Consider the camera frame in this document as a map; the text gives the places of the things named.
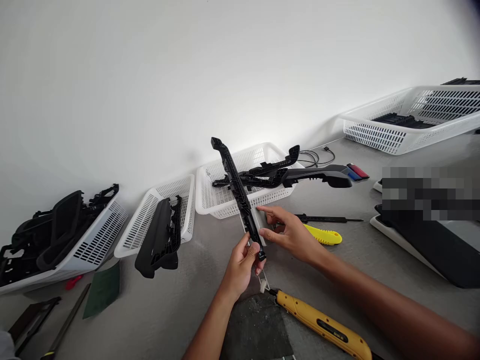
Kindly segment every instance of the black plastic car part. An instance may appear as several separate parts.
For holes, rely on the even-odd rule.
[[[351,188],[352,182],[347,175],[348,172],[347,166],[335,164],[315,169],[288,169],[282,184],[286,188],[291,188],[293,184],[302,179],[321,179],[323,183],[328,183],[332,188]]]
[[[295,145],[288,150],[288,155],[285,156],[285,160],[279,162],[260,163],[260,166],[251,168],[248,171],[241,171],[238,173],[240,176],[252,175],[252,176],[264,176],[263,174],[269,173],[273,170],[287,168],[292,166],[299,159],[300,145]]]
[[[480,80],[467,80],[466,77],[459,77],[443,83],[442,85],[480,85]]]
[[[216,137],[211,138],[211,146],[213,149],[220,152],[221,162],[223,164],[226,175],[228,176],[230,190],[238,205],[238,210],[240,211],[240,216],[245,226],[245,231],[250,233],[250,239],[252,241],[260,245],[258,259],[260,261],[263,261],[267,258],[267,255],[265,255],[259,232],[257,231],[257,227],[255,226],[255,221],[252,216],[252,208],[250,206],[247,193],[245,192],[244,185],[242,184],[242,180],[240,179],[239,173],[237,172],[237,168],[235,166],[234,160],[232,159],[229,148],[219,138]]]
[[[272,173],[275,170],[282,169],[282,168],[287,168],[289,166],[292,166],[297,162],[299,159],[299,154],[300,154],[300,145],[295,145],[291,147],[288,150],[287,156],[285,156],[285,160],[279,161],[279,162],[271,162],[271,163],[266,163],[262,162],[260,163],[260,166],[251,168],[248,171],[240,171],[238,175],[240,176],[242,182],[244,183],[244,186],[247,187],[255,187],[257,186],[256,183],[263,184],[262,186],[259,186],[261,188],[267,188],[267,189],[272,189],[276,188],[280,184],[276,184],[276,181],[274,179],[272,180],[266,180],[266,181],[260,181],[264,179],[255,179],[254,177],[266,177],[266,173]],[[221,188],[230,183],[229,177],[225,175],[225,177],[221,180],[215,180],[212,183],[212,186],[214,188]]]
[[[105,189],[83,203],[80,190],[56,203],[52,210],[37,211],[22,223],[11,237],[11,245],[0,251],[0,286],[54,269],[74,248],[84,233],[105,209],[119,185]],[[18,256],[5,257],[23,250]]]
[[[258,188],[276,188],[283,184],[285,188],[291,188],[293,184],[299,182],[302,179],[322,179],[325,183],[328,183],[332,188],[350,188],[352,182],[348,177],[349,168],[345,165],[327,165],[325,167],[318,168],[299,168],[299,169],[280,169],[263,174],[269,176],[268,179],[260,179],[251,176],[240,176],[240,180],[243,186],[246,186],[248,190],[251,187]],[[212,186],[220,188],[230,185],[225,180],[215,180]]]
[[[287,176],[287,171],[288,169],[286,168],[279,169],[275,172],[274,176],[269,177],[268,179],[262,179],[251,175],[240,176],[240,179],[243,186],[246,186],[248,191],[252,191],[252,187],[274,189],[282,184]],[[229,186],[230,181],[228,179],[215,180],[211,185],[214,188],[222,188],[224,186]]]
[[[388,114],[379,116],[374,118],[372,121],[410,129],[428,129],[435,126],[422,120],[416,120],[413,115],[402,116],[398,115],[396,112],[390,112]]]
[[[150,226],[135,260],[135,268],[145,277],[153,279],[159,268],[175,270],[179,266],[177,251],[182,242],[180,209],[182,198],[170,206],[170,199],[161,200],[153,213]]]

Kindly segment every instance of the hand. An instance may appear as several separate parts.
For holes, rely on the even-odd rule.
[[[255,264],[255,274],[263,270],[266,259],[259,261],[257,254],[260,252],[260,245],[253,242],[247,246],[250,234],[247,232],[240,242],[233,248],[230,261],[225,270],[225,275],[218,289],[219,293],[226,295],[233,302],[236,302],[240,295],[247,289],[252,273],[252,266]]]
[[[257,206],[256,208],[266,213],[266,220],[269,224],[284,224],[277,226],[275,231],[261,228],[259,231],[260,235],[285,248],[298,260],[311,263],[318,258],[319,254],[327,251],[312,236],[297,216],[282,209],[280,206]]]

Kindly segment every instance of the green cutting mat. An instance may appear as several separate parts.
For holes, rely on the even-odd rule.
[[[83,319],[100,314],[120,294],[120,260],[107,270],[98,271],[93,276]]]

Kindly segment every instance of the yellow tool handle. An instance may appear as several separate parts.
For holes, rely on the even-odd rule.
[[[369,346],[358,334],[307,303],[278,291],[276,302],[290,314],[349,355],[359,360],[372,360]]]
[[[310,234],[312,234],[320,244],[338,245],[342,242],[342,236],[336,231],[317,229],[316,227],[305,224],[303,224],[303,226],[307,228]]]

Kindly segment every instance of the yellow box cutter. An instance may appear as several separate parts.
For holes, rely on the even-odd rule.
[[[380,356],[373,353],[367,342],[356,332],[335,321],[331,317],[318,311],[316,308],[308,305],[300,299],[297,299],[287,293],[271,289],[267,281],[265,271],[261,273],[263,278],[260,280],[260,292],[267,290],[275,297],[278,305],[284,308],[288,313],[296,317],[304,325],[308,326],[321,337],[338,346],[350,356],[359,360],[382,360]]]

